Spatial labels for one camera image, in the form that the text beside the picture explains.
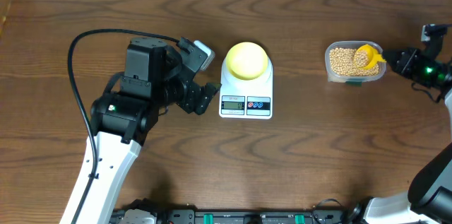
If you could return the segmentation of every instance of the white digital scale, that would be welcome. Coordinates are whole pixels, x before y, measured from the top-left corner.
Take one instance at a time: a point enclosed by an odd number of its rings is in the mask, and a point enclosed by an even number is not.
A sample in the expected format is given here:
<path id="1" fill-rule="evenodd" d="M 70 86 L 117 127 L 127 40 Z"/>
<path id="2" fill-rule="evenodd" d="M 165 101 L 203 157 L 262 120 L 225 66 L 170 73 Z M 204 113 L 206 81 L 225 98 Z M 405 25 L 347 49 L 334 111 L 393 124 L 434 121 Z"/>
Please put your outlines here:
<path id="1" fill-rule="evenodd" d="M 227 58 L 223 61 L 219 105 L 221 117 L 242 119 L 270 119 L 272 117 L 273 66 L 266 54 L 265 58 L 268 60 L 265 71 L 252 80 L 242 80 L 232 75 L 228 69 Z"/>

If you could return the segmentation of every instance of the yellow spoon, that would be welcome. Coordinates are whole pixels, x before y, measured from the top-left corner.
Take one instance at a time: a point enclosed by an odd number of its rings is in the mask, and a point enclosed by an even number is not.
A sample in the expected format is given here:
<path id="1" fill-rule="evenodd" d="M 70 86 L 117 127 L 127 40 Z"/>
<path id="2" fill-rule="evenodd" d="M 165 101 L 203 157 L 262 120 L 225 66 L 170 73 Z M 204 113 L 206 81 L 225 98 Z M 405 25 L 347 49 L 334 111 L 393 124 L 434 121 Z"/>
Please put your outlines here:
<path id="1" fill-rule="evenodd" d="M 367 54 L 367 59 L 369 60 L 369 63 L 366 66 L 361 67 L 361 69 L 372 69 L 377 62 L 386 62 L 381 54 L 379 54 L 379 51 L 373 48 L 371 45 L 365 44 L 362 47 L 358 48 L 357 52 L 359 51 L 365 51 Z"/>

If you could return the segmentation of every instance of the beans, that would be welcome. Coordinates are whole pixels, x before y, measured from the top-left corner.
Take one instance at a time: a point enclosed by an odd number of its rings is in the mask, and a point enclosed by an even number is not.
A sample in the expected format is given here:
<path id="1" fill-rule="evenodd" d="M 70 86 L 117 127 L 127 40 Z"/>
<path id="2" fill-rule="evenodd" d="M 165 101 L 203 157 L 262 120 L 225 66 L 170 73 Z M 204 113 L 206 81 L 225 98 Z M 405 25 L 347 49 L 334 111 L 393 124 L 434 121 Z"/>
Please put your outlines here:
<path id="1" fill-rule="evenodd" d="M 367 53 L 350 48 L 335 48 L 330 51 L 330 63 L 332 70 L 341 76 L 376 76 L 379 73 L 379 65 L 371 69 L 361 69 L 369 62 Z"/>

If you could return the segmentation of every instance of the clear plastic container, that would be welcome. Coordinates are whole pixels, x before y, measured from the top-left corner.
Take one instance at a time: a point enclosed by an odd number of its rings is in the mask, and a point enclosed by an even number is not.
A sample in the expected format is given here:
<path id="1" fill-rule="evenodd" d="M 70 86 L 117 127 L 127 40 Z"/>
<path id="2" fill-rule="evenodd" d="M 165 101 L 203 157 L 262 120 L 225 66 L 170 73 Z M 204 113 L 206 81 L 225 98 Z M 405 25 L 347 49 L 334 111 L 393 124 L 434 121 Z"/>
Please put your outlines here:
<path id="1" fill-rule="evenodd" d="M 330 62 L 330 51 L 332 49 L 335 49 L 336 47 L 339 48 L 353 48 L 358 49 L 362 45 L 369 44 L 372 47 L 375 47 L 379 53 L 382 53 L 382 48 L 377 45 L 376 43 L 370 42 L 370 41 L 339 41 L 334 42 L 331 44 L 325 52 L 325 64 L 326 64 L 326 73 L 328 74 L 328 81 L 330 82 L 338 82 L 338 83 L 345 83 L 345 82 L 369 82 L 369 81 L 375 81 L 380 79 L 385 71 L 386 71 L 386 63 L 385 62 L 378 62 L 379 65 L 379 73 L 376 76 L 341 76 L 338 75 L 336 72 L 333 71 L 331 68 L 331 62 Z"/>

